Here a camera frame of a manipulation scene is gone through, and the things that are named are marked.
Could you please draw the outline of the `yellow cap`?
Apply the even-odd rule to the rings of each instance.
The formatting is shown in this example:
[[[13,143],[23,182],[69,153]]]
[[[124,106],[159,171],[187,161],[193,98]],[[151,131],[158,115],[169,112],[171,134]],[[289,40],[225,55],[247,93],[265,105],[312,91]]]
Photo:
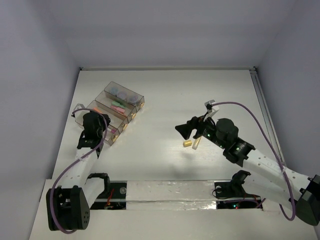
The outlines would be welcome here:
[[[192,145],[193,145],[193,142],[192,142],[191,140],[185,140],[185,141],[183,142],[183,147],[184,147],[184,148],[190,147],[190,146],[192,146]]]

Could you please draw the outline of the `yellow highlighter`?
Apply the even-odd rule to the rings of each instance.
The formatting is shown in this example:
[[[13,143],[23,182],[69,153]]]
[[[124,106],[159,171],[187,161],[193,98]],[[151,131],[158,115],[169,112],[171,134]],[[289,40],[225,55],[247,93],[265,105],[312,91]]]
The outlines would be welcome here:
[[[193,150],[197,150],[197,148],[198,148],[198,146],[199,146],[199,144],[200,144],[201,139],[202,139],[202,137],[200,136],[200,137],[198,137],[198,138],[196,138],[196,139],[194,140],[193,145],[192,145],[192,149],[193,149]]]

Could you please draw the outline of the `white pen magenta cap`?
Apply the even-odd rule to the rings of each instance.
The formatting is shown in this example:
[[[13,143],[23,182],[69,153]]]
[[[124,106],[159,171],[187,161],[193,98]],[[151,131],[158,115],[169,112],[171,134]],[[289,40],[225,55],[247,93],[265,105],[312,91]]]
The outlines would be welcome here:
[[[107,131],[114,134],[117,130],[113,128],[107,128]]]

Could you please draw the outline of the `pink highlighter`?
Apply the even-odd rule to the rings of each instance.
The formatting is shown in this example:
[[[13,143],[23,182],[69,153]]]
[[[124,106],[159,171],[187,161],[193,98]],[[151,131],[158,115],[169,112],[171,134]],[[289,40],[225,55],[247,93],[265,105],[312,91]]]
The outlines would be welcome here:
[[[114,106],[114,105],[112,105],[111,108],[112,108],[112,109],[115,109],[115,110],[121,110],[120,107],[117,107],[117,106]]]

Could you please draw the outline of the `green highlighter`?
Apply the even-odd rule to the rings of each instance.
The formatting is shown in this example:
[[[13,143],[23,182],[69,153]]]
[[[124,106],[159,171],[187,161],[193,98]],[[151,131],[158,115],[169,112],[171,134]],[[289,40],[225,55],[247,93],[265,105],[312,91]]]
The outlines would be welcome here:
[[[117,102],[117,101],[112,101],[111,102],[111,105],[112,106],[116,106],[116,107],[119,107],[119,108],[125,108],[125,106],[123,105],[123,104],[121,104],[121,103],[119,103],[119,102]]]

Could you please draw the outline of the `blue glitter jar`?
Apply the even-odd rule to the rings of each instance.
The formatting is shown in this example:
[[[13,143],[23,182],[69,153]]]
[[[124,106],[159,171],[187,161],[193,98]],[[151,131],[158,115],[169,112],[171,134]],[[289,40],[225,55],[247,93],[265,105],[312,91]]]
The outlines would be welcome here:
[[[109,92],[110,94],[116,96],[116,95],[120,92],[120,90],[119,90],[118,87],[112,86],[112,87],[109,88],[108,92]]]

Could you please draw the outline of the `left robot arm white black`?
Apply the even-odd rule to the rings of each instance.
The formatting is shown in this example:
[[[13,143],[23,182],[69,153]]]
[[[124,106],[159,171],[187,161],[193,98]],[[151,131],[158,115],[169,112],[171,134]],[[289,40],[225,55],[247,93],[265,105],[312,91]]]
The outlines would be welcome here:
[[[46,193],[48,227],[51,231],[72,234],[85,230],[90,208],[99,196],[110,194],[107,173],[91,172],[99,159],[111,120],[108,115],[88,109],[82,117],[83,131],[76,147],[75,160],[57,177]]]

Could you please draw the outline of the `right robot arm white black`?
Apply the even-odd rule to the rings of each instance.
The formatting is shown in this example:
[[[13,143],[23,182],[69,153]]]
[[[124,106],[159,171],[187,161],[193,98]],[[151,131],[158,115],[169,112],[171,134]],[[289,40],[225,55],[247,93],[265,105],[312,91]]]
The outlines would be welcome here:
[[[265,197],[284,207],[295,207],[295,215],[311,226],[320,223],[320,177],[298,173],[271,160],[252,144],[238,136],[239,129],[233,121],[221,118],[194,116],[184,124],[175,126],[181,136],[188,140],[193,130],[194,139],[204,137],[222,148],[223,156],[231,163],[240,166],[247,174],[256,177],[234,180],[230,190],[235,196],[251,193]]]

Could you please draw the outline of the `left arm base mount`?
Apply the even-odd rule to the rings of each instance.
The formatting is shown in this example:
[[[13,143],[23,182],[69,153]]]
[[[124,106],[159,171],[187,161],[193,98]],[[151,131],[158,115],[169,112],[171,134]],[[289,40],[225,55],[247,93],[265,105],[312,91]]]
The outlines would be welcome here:
[[[94,201],[91,210],[125,210],[127,207],[127,182],[112,181],[110,192],[101,193]]]

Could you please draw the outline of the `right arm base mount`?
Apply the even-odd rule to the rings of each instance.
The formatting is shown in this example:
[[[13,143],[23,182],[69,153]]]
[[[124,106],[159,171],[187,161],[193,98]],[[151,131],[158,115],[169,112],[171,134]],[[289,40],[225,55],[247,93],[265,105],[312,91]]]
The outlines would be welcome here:
[[[214,183],[211,195],[217,200],[218,210],[263,209],[261,197],[249,194],[243,188],[245,179],[250,175],[248,171],[240,170],[231,180]]]

